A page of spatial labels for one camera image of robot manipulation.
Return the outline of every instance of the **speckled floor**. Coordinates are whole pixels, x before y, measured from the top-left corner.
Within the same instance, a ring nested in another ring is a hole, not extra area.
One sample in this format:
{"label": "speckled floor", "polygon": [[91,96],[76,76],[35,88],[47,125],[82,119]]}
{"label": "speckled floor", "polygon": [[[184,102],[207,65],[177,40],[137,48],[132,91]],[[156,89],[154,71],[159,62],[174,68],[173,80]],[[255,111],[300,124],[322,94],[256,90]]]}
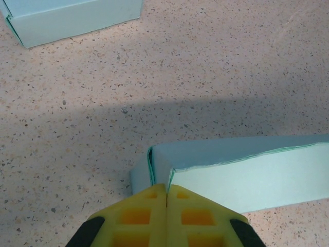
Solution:
{"label": "speckled floor", "polygon": [[[1,19],[0,246],[65,246],[150,145],[329,133],[328,23],[321,0],[145,0],[27,50]],[[329,199],[247,216],[267,246],[329,246]]]}

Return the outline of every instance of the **black rubber tip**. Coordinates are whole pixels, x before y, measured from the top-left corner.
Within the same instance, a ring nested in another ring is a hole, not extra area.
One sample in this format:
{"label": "black rubber tip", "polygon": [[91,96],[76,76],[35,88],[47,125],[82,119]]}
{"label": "black rubber tip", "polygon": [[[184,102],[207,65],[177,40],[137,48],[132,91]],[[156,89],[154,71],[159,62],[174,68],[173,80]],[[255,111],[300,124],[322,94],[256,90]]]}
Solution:
{"label": "black rubber tip", "polygon": [[230,222],[244,247],[266,247],[251,225],[237,219]]}
{"label": "black rubber tip", "polygon": [[90,247],[104,221],[103,217],[95,217],[84,222],[66,247]]}

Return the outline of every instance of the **light blue cardboard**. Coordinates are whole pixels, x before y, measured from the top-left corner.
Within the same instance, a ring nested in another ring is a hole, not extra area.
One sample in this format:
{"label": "light blue cardboard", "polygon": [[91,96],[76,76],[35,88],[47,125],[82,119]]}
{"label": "light blue cardboard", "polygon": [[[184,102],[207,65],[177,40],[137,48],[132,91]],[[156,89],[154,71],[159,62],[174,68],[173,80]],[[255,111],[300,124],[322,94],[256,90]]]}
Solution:
{"label": "light blue cardboard", "polygon": [[143,0],[0,0],[8,26],[29,48],[140,17]]}
{"label": "light blue cardboard", "polygon": [[239,213],[329,198],[328,177],[329,135],[161,144],[131,171],[133,193],[177,184]]}

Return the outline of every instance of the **terrazzo floor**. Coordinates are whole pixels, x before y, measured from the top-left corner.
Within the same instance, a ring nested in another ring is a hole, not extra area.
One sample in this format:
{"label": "terrazzo floor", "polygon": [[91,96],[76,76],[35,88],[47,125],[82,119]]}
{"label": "terrazzo floor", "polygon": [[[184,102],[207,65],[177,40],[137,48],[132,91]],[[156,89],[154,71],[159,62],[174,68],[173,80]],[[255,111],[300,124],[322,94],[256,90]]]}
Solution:
{"label": "terrazzo floor", "polygon": [[[328,0],[145,0],[25,49],[1,18],[0,246],[65,246],[151,145],[329,133],[328,26]],[[329,246],[329,199],[246,216],[268,247]]]}

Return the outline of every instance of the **cardboard box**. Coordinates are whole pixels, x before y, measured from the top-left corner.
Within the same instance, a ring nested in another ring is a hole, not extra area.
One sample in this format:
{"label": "cardboard box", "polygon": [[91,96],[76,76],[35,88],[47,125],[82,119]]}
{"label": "cardboard box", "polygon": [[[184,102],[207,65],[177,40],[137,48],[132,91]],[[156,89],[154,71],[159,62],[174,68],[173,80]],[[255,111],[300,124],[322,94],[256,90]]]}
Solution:
{"label": "cardboard box", "polygon": [[140,17],[143,0],[0,0],[2,14],[29,48]]}
{"label": "cardboard box", "polygon": [[329,135],[262,136],[151,147],[133,193],[180,185],[239,213],[329,198]]}

